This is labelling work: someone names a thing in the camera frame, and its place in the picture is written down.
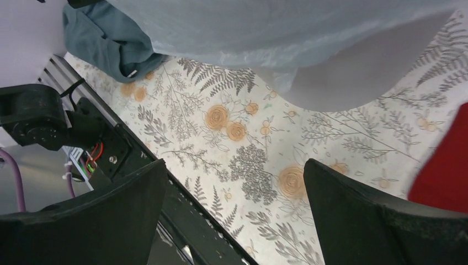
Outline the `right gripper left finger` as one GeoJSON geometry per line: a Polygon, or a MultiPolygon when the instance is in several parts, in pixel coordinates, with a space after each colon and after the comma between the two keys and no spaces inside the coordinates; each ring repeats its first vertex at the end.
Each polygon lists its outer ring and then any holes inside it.
{"type": "Polygon", "coordinates": [[[168,183],[163,160],[37,212],[1,216],[2,264],[146,264],[168,183]]]}

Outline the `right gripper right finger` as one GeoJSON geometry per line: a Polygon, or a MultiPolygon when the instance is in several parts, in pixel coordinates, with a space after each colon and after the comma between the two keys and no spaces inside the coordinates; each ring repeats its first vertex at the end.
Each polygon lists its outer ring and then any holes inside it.
{"type": "Polygon", "coordinates": [[[466,264],[467,215],[413,203],[314,159],[304,182],[325,264],[466,264]]]}

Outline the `grey plastic trash bin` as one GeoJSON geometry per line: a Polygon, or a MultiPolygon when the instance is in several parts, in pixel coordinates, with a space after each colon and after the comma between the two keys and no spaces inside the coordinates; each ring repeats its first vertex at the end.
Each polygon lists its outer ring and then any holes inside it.
{"type": "Polygon", "coordinates": [[[318,65],[300,68],[286,90],[272,71],[255,69],[287,102],[306,110],[338,112],[383,95],[408,72],[453,14],[431,15],[373,34],[318,65]]]}

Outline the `light blue plastic trash bag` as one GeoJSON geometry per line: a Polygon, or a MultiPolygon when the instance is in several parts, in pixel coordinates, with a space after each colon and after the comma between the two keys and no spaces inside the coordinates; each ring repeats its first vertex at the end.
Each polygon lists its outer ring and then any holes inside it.
{"type": "Polygon", "coordinates": [[[155,52],[225,68],[263,68],[291,85],[387,30],[454,11],[462,1],[112,1],[155,52]]]}

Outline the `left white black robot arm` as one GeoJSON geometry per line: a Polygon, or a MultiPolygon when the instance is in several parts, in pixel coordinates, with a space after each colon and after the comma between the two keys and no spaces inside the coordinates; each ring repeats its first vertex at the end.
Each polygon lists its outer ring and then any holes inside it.
{"type": "Polygon", "coordinates": [[[20,146],[38,144],[58,151],[63,146],[95,146],[104,122],[65,109],[59,92],[50,86],[24,84],[1,88],[1,127],[20,146]]]}

